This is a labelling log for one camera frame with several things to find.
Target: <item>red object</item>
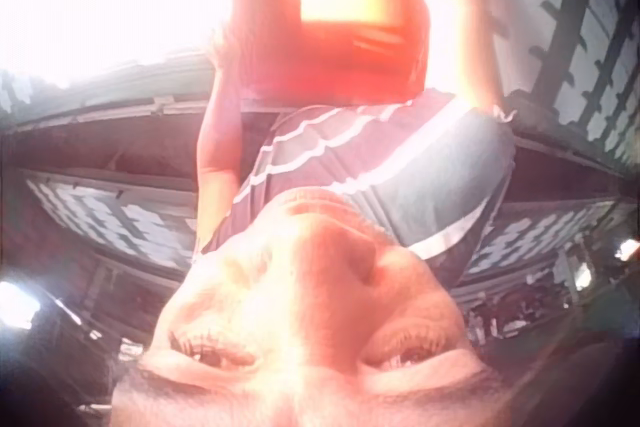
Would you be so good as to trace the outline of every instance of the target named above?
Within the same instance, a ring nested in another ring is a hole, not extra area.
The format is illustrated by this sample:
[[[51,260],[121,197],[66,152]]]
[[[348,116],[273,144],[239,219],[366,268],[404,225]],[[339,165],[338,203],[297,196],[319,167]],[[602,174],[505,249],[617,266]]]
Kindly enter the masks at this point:
[[[397,102],[424,88],[423,0],[234,0],[233,22],[254,39],[247,89],[256,98]]]

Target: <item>nose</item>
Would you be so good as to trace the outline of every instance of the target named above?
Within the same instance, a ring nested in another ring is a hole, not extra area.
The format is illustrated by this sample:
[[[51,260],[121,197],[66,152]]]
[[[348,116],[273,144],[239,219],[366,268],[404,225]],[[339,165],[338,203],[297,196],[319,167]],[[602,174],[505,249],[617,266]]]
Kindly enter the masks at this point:
[[[278,362],[353,373],[375,323],[367,284],[375,242],[330,217],[304,214],[278,223],[269,250],[262,287]]]

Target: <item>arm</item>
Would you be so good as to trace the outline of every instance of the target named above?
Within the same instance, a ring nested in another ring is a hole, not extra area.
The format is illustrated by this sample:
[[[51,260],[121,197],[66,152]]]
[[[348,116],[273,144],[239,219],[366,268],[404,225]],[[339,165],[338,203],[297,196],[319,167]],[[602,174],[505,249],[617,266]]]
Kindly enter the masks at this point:
[[[502,94],[486,0],[425,0],[431,20],[427,86],[491,110]]]
[[[196,253],[200,252],[213,236],[231,208],[240,185],[242,118],[237,59],[234,57],[235,52],[226,52],[222,56],[219,50],[220,46],[214,46],[211,55],[216,74],[211,99],[200,127],[196,151]]]

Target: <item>eye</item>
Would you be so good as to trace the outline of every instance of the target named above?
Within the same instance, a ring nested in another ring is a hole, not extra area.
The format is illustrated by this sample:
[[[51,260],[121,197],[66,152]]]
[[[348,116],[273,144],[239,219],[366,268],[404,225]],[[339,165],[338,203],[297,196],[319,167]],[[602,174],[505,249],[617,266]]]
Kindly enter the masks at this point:
[[[210,333],[178,340],[170,334],[171,348],[187,357],[220,370],[241,370],[251,367],[255,357],[237,348],[231,349],[211,336]]]
[[[449,349],[449,341],[443,333],[408,331],[376,339],[368,349],[364,363],[378,370],[396,370],[421,364]]]

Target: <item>man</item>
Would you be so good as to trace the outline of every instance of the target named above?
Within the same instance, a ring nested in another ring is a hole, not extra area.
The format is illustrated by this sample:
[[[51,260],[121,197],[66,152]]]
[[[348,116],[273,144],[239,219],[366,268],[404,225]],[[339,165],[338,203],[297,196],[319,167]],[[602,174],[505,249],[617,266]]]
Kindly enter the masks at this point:
[[[196,260],[116,389],[113,425],[504,425],[500,383],[441,285],[466,268],[513,156],[486,113],[481,9],[451,1],[458,96],[303,109],[243,185],[243,73],[229,39],[214,46]]]

